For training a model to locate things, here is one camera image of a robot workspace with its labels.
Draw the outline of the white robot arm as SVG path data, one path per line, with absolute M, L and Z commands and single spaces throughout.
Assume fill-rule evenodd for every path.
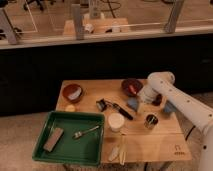
M 198 171 L 213 171 L 213 108 L 174 86 L 172 72 L 153 72 L 138 96 L 143 103 L 152 103 L 158 94 L 166 97 L 204 135 Z

